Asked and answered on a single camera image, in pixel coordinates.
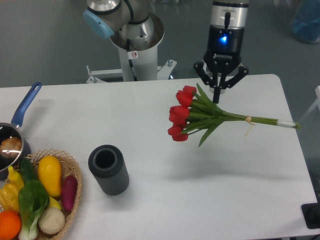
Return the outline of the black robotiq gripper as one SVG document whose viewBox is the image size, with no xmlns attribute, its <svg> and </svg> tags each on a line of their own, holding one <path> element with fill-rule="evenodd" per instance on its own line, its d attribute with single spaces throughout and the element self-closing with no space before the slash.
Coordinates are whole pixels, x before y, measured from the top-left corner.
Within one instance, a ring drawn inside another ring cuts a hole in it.
<svg viewBox="0 0 320 240">
<path fill-rule="evenodd" d="M 209 86 L 213 93 L 213 103 L 218 104 L 221 92 L 231 89 L 245 76 L 249 74 L 249 68 L 242 65 L 242 28 L 225 28 L 222 26 L 211 25 L 209 27 L 209 36 L 207 50 L 204 54 L 204 61 L 196 61 L 193 65 L 194 70 L 202 80 Z M 205 63 L 212 72 L 210 77 L 205 69 Z M 238 68 L 236 75 L 227 80 L 233 70 Z M 221 86 L 218 86 L 218 74 L 221 74 Z"/>
</svg>

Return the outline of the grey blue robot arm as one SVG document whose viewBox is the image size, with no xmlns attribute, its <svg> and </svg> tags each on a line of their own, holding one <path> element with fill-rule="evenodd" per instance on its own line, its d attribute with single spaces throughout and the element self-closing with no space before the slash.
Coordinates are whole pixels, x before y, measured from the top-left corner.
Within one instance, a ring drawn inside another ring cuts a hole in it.
<svg viewBox="0 0 320 240">
<path fill-rule="evenodd" d="M 125 82 L 171 78 L 176 62 L 158 65 L 158 46 L 164 25 L 146 0 L 89 0 L 83 18 L 101 38 L 117 48 Z M 213 93 L 213 102 L 249 72 L 242 64 L 241 48 L 249 3 L 215 0 L 212 3 L 208 42 L 203 59 L 193 67 Z"/>
</svg>

